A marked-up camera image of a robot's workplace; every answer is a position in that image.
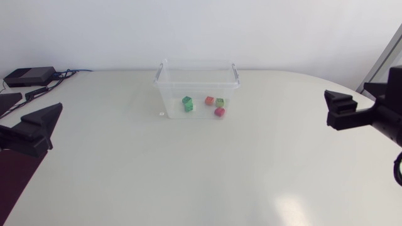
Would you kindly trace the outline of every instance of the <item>black cable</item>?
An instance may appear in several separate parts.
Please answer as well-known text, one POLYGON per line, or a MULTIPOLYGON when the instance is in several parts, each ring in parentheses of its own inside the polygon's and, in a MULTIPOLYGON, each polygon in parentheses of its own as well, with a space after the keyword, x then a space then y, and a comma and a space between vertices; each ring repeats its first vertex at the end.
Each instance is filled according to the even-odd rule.
POLYGON ((24 101, 24 102, 22 102, 22 103, 20 103, 20 104, 14 105, 12 109, 9 109, 9 110, 6 111, 2 116, 0 116, 0 119, 2 119, 2 118, 4 118, 4 117, 8 116, 8 115, 9 115, 10 113, 12 113, 13 111, 15 111, 15 110, 17 110, 17 109, 23 107, 24 105, 26 105, 26 104, 32 102, 33 100, 35 100, 35 99, 37 99, 37 98, 39 98, 39 97, 41 97, 41 96, 43 96, 43 95, 45 95, 45 94, 48 94, 48 93, 49 93, 50 91, 52 91, 54 88, 56 88, 57 86, 59 86, 64 80, 70 78, 71 76, 75 75, 75 74, 76 74, 77 72, 79 72, 79 71, 80 71, 80 70, 70 70, 70 69, 68 69, 68 70, 65 71, 65 72, 55 72, 55 73, 53 74, 53 79, 54 79, 54 80, 57 80, 57 83, 56 83, 55 85, 49 87, 49 88, 48 88, 48 91, 43 92, 42 94, 37 95, 36 97, 33 97, 31 100, 26 100, 26 101, 24 101))
POLYGON ((3 92, 4 90, 6 90, 6 87, 4 86, 4 83, 5 83, 5 81, 3 80, 3 89, 0 91, 0 94, 1 94, 1 92, 3 92))
POLYGON ((402 152, 398 155, 398 157, 394 161, 394 178, 395 181, 402 186, 401 162, 402 162, 402 152))

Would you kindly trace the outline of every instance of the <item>plastic storage bin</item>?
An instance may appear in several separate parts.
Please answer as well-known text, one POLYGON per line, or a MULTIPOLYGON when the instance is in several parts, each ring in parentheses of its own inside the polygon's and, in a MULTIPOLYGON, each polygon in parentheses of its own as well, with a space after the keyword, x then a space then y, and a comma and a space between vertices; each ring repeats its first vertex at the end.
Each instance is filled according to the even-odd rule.
POLYGON ((161 92, 169 118, 222 119, 214 114, 215 103, 207 105, 205 99, 224 99, 225 116, 240 80, 236 66, 229 60, 163 60, 154 85, 161 92), (193 101, 193 110, 189 112, 182 102, 186 96, 193 101))

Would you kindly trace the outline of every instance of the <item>white wall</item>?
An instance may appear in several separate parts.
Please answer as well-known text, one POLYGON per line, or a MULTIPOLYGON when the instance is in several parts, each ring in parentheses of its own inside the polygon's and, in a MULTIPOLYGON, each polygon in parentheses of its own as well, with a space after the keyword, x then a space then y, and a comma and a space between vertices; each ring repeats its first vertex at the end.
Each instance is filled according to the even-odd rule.
POLYGON ((1 0, 0 77, 19 67, 156 68, 164 57, 322 77, 352 89, 400 0, 1 0))

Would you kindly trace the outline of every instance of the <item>dice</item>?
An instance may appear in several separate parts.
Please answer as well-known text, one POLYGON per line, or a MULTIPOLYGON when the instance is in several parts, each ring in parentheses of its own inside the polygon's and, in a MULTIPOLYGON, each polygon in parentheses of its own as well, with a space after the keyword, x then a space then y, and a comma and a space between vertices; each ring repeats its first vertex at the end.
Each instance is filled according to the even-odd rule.
POLYGON ((225 106, 225 101, 222 98, 216 98, 215 106, 224 107, 225 106))
POLYGON ((207 98, 205 98, 205 104, 207 104, 207 105, 213 105, 213 104, 214 104, 214 100, 215 100, 215 98, 213 98, 213 97, 207 97, 207 98))
POLYGON ((225 114, 225 109, 224 108, 218 107, 215 110, 215 115, 216 116, 222 117, 224 114, 225 114))
POLYGON ((193 110, 193 103, 186 103, 186 104, 184 105, 184 111, 185 111, 185 112, 189 112, 189 111, 191 111, 191 110, 193 110))

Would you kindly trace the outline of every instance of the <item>white table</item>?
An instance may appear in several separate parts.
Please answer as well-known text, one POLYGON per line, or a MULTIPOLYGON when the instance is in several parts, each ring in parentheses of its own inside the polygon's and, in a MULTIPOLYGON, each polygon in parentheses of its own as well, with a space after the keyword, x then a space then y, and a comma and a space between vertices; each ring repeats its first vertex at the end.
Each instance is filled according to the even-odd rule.
POLYGON ((401 225, 401 148, 370 126, 326 125, 325 89, 358 109, 371 100, 297 73, 240 71, 224 120, 168 119, 154 74, 80 72, 0 121, 64 106, 5 225, 401 225))

